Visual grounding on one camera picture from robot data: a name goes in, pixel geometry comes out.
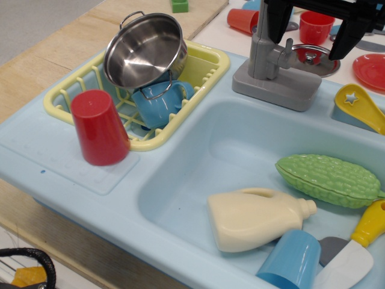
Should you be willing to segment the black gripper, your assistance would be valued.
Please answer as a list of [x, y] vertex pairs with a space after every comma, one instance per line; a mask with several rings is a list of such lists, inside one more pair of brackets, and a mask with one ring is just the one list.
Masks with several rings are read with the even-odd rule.
[[293, 7], [344, 20], [336, 34], [329, 60], [341, 60], [366, 33], [384, 21], [384, 1], [264, 1], [267, 5], [268, 36], [278, 44], [289, 23]]

